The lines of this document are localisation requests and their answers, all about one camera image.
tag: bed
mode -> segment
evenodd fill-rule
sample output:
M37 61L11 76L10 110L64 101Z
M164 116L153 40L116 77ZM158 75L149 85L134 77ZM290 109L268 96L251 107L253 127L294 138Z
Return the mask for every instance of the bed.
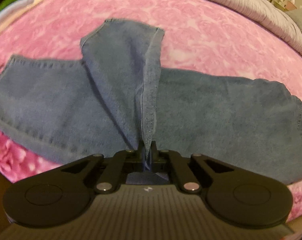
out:
M0 35L0 73L12 54L80 59L80 38L106 18L163 28L161 65L279 81L302 100L302 56L248 18L209 0L44 0ZM60 166L0 132L0 172L11 182ZM302 215L302 181L288 185Z

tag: blue denim jeans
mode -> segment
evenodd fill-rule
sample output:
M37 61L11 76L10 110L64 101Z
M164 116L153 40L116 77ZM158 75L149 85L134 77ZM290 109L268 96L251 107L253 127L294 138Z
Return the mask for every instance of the blue denim jeans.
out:
M0 75L0 130L58 163L156 140L185 157L302 179L302 101L279 82L162 69L163 35L110 19L81 39L82 60L12 56Z

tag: pink bedspread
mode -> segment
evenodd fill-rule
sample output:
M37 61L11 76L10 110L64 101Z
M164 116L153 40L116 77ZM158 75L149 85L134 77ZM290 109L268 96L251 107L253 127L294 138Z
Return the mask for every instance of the pink bedspread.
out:
M0 35L0 72L11 54L80 59L80 38L110 17L166 30L163 67L276 80L302 100L302 57L256 23L207 0L45 0ZM0 172L10 181L58 166L0 132ZM302 214L302 181L289 188L291 220Z

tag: silver screw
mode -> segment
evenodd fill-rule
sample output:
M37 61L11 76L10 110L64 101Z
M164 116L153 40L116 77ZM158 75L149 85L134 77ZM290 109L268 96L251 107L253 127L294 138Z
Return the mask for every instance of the silver screw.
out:
M195 182L187 182L183 185L183 187L186 190L194 191L194 190L198 190L200 188L200 185Z
M102 190L102 191L107 191L107 190L112 189L112 184L110 184L108 182L102 182L97 185L97 189Z
M150 192L150 191L153 190L153 188L152 188L152 187L145 187L144 190L145 190L146 192Z

